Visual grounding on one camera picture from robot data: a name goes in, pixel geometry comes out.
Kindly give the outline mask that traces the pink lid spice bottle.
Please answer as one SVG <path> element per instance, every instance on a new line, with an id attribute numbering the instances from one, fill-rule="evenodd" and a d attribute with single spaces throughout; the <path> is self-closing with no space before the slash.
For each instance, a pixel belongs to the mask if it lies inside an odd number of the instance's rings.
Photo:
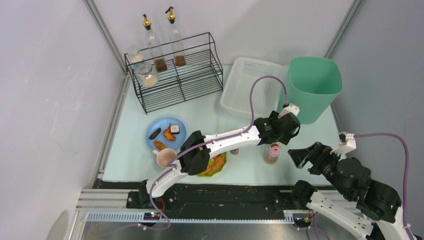
<path id="1" fill-rule="evenodd" d="M 277 143 L 273 143 L 270 145 L 268 150 L 264 153 L 264 156 L 263 156 L 264 162 L 269 165 L 273 165 L 278 161 L 280 154 L 281 154 L 280 145 Z"/>

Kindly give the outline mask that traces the small black lid spice jar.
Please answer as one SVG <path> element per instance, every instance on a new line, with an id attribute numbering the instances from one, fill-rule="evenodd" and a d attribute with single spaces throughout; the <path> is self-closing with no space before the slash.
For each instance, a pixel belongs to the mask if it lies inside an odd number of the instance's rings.
<path id="1" fill-rule="evenodd" d="M 237 155 L 239 153 L 239 149 L 232 149 L 229 151 L 232 155 Z"/>

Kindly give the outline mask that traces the green dotted plate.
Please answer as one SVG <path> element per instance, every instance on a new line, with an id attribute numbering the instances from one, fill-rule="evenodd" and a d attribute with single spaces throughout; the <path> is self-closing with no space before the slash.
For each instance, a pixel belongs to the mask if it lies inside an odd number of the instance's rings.
<path id="1" fill-rule="evenodd" d="M 218 154 L 209 160 L 206 170 L 199 173 L 197 176 L 212 177 L 213 175 L 222 171 L 226 163 L 227 163 L 227 153 L 224 152 L 224 153 Z"/>

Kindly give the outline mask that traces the oil bottle gold spout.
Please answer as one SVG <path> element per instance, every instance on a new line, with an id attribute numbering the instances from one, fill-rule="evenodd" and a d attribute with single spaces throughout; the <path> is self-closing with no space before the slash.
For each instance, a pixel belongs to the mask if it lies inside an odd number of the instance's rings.
<path id="1" fill-rule="evenodd" d="M 186 56 L 184 52 L 183 38 L 182 38 L 181 31 L 176 25 L 176 15 L 174 14 L 173 10 L 174 8 L 170 6 L 165 11 L 165 13 L 167 14 L 167 19 L 170 23 L 168 37 L 169 37 L 175 65 L 177 67 L 183 67 L 186 65 Z"/>
<path id="2" fill-rule="evenodd" d="M 151 21 L 147 18 L 146 14 L 143 14 L 143 22 L 146 33 L 145 41 L 147 43 L 150 55 L 158 73 L 165 72 L 168 70 L 167 63 L 164 58 L 163 50 L 161 47 L 160 38 L 154 32 Z"/>

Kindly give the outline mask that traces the glass jar beige powder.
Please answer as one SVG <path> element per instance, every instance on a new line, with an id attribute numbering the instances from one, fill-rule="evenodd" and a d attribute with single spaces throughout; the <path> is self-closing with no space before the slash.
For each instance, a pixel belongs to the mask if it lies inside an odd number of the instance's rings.
<path id="1" fill-rule="evenodd" d="M 159 76 L 151 64 L 142 62 L 135 69 L 137 79 L 145 88 L 152 88 L 159 82 Z"/>

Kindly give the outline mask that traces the blue label spice jar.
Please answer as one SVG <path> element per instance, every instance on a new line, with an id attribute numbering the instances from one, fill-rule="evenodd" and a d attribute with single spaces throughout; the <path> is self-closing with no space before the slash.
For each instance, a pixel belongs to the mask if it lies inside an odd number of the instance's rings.
<path id="1" fill-rule="evenodd" d="M 138 66 L 139 63 L 144 61 L 144 57 L 138 45 L 130 45 L 126 49 L 126 51 L 127 51 L 127 58 L 134 69 Z"/>

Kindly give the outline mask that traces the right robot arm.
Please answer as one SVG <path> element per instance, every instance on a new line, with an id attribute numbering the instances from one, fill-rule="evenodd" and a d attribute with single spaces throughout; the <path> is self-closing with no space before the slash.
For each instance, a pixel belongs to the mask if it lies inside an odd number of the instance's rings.
<path id="1" fill-rule="evenodd" d="M 372 172 L 356 158 L 341 156 L 356 149 L 355 143 L 341 143 L 335 149 L 315 142 L 288 154 L 298 169 L 306 163 L 308 172 L 322 175 L 364 215 L 360 217 L 337 205 L 304 180 L 296 182 L 290 195 L 298 208 L 308 208 L 326 216 L 358 240 L 419 240 L 403 223 L 403 206 L 398 192 L 391 186 L 372 179 Z"/>

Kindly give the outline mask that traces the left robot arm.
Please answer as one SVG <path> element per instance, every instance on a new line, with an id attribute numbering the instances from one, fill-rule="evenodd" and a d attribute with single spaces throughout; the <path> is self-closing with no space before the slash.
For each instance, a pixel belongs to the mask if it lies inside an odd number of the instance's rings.
<path id="1" fill-rule="evenodd" d="M 299 133 L 299 112 L 298 106 L 288 105 L 281 112 L 272 111 L 269 117 L 259 117 L 233 131 L 213 135 L 203 135 L 199 130 L 193 132 L 158 177 L 140 183 L 141 204 L 153 203 L 182 178 L 204 172 L 209 160 L 219 154 L 251 146 L 287 145 Z"/>

